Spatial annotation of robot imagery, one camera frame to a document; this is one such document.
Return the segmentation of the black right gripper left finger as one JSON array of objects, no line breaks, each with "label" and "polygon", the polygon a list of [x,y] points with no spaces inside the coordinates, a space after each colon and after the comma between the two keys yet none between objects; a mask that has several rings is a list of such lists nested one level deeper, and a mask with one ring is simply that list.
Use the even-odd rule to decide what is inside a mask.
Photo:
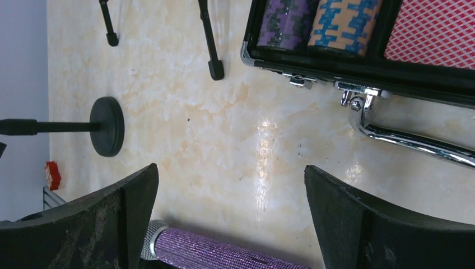
[{"label": "black right gripper left finger", "polygon": [[1,222],[2,268],[138,268],[159,186],[150,164],[63,205]]}]

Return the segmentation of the black round-base mic stand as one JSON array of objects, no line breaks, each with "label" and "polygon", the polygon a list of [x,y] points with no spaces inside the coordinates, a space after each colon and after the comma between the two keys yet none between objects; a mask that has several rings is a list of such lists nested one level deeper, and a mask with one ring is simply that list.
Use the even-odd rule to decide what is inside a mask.
[{"label": "black round-base mic stand", "polygon": [[88,122],[38,122],[33,119],[1,120],[1,135],[34,136],[39,133],[88,132],[95,151],[104,157],[116,156],[122,148],[125,123],[118,101],[105,96],[97,99]]}]

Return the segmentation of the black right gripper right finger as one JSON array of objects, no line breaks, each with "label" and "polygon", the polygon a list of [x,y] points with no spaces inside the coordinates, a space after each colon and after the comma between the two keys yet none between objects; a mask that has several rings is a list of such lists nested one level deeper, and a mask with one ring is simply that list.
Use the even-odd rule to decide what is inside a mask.
[{"label": "black right gripper right finger", "polygon": [[304,171],[326,268],[473,268],[474,226],[424,215],[322,169]]}]

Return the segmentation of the purple glitter microphone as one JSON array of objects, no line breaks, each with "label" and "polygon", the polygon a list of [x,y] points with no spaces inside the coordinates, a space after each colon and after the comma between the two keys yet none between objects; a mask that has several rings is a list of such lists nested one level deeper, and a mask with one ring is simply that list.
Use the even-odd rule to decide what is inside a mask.
[{"label": "purple glitter microphone", "polygon": [[305,268],[303,265],[224,243],[151,220],[141,258],[177,268]]}]

